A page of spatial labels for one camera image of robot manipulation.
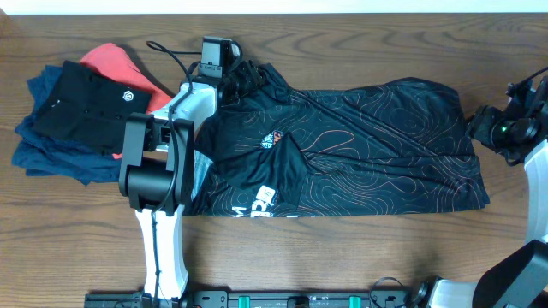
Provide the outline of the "black orange-patterned jersey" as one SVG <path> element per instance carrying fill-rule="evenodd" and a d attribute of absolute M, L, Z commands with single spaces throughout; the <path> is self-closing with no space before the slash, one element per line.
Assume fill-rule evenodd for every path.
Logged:
<path fill-rule="evenodd" d="M 189 216 L 376 216 L 489 203 L 458 93 L 418 78 L 349 90 L 266 82 L 195 141 Z"/>

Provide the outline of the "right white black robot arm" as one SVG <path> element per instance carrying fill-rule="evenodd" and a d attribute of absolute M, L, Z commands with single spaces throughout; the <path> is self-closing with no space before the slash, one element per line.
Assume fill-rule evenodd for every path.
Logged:
<path fill-rule="evenodd" d="M 492 150 L 504 151 L 527 176 L 527 232 L 523 246 L 487 270 L 478 281 L 436 279 L 424 283 L 418 307 L 547 306 L 547 104 L 508 107 L 488 117 L 474 115 L 468 133 Z"/>

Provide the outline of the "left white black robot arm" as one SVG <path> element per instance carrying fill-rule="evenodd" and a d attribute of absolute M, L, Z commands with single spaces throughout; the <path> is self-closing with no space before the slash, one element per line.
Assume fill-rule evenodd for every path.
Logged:
<path fill-rule="evenodd" d="M 178 307 L 188 282 L 182 216 L 194 189 L 194 135 L 218 105 L 243 98 L 265 83 L 250 61 L 227 68 L 201 63 L 179 93 L 151 114 L 127 120 L 119 188 L 139 221 L 146 281 L 139 307 Z"/>

